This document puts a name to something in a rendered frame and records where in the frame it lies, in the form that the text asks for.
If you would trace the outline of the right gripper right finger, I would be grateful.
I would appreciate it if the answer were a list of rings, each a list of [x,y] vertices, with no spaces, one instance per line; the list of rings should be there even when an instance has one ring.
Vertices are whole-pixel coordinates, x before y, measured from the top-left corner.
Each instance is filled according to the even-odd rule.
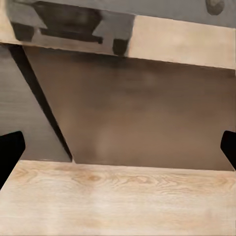
[[[225,131],[220,147],[236,170],[236,132]]]

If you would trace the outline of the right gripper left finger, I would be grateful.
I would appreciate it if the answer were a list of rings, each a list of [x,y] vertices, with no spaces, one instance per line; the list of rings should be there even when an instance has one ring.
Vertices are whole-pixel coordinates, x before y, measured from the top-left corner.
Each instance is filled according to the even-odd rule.
[[[0,189],[26,149],[21,131],[0,136]]]

